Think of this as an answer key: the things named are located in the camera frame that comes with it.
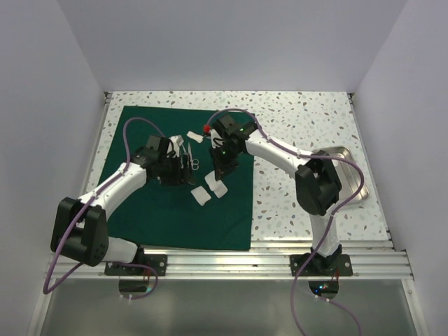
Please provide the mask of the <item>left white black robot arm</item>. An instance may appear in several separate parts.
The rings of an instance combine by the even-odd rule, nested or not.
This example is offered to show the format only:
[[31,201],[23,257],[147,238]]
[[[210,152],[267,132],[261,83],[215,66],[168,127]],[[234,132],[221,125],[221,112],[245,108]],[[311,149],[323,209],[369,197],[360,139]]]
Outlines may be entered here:
[[78,263],[96,266],[118,262],[127,273],[141,273],[146,265],[139,245],[110,237],[108,219],[134,192],[152,180],[161,186],[179,186],[192,181],[191,154],[180,135],[150,136],[145,146],[127,159],[92,191],[66,197],[58,205],[50,249]]

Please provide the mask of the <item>white gauze strip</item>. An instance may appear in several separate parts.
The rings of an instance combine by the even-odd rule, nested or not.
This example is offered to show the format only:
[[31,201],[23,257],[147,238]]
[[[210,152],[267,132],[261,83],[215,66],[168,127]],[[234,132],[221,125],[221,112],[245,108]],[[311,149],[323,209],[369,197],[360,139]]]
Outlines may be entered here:
[[202,136],[202,135],[196,134],[196,133],[191,132],[191,131],[189,131],[189,132],[186,134],[186,136],[187,136],[189,139],[192,139],[193,141],[196,141],[197,143],[202,143],[202,141],[203,141],[203,136]]

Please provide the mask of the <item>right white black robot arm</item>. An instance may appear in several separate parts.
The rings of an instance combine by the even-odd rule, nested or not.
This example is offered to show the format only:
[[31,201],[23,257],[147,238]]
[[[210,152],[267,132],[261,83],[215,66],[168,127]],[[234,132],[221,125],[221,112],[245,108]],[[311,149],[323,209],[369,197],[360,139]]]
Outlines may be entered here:
[[309,214],[313,237],[310,261],[300,264],[318,275],[334,270],[342,245],[328,226],[342,184],[329,154],[300,150],[265,133],[257,120],[243,125],[229,114],[208,120],[204,134],[211,140],[209,152],[217,181],[239,166],[238,158],[243,153],[268,161],[294,180],[297,203]]

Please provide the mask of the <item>steel instrument tray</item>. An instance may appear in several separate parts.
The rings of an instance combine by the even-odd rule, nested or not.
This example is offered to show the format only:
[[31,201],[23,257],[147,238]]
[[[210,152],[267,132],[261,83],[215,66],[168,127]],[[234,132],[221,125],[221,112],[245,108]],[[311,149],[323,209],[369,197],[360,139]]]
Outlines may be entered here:
[[[333,147],[327,147],[327,148],[318,148],[316,150],[313,150],[312,153],[314,154],[321,154],[323,151],[325,151],[330,156],[335,156],[339,158],[344,158],[348,161],[351,161],[355,163],[354,157],[350,151],[349,148],[346,146],[333,146]],[[332,161],[335,170],[339,176],[339,180],[342,184],[342,189],[339,192],[339,200],[342,202],[345,199],[349,198],[353,195],[353,193],[358,189],[359,183],[361,182],[361,178],[359,176],[359,173],[356,171],[355,168],[353,168],[350,164],[347,164],[345,162],[341,162],[339,160],[333,160]],[[360,190],[360,192],[355,196],[348,205],[355,205],[360,204],[364,202],[369,197],[369,191],[366,184],[364,184],[363,188]]]

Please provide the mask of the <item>white gauze pad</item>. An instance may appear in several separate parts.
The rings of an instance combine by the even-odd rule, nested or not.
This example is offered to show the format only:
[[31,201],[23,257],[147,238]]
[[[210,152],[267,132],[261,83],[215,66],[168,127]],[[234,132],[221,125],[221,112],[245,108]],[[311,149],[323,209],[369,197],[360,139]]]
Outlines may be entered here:
[[210,194],[202,186],[192,189],[190,193],[200,206],[204,206],[211,199]]
[[228,192],[228,188],[221,180],[219,180],[216,182],[213,192],[217,198],[222,198]]
[[208,173],[204,180],[211,191],[215,191],[219,187],[219,181],[216,180],[215,171]]

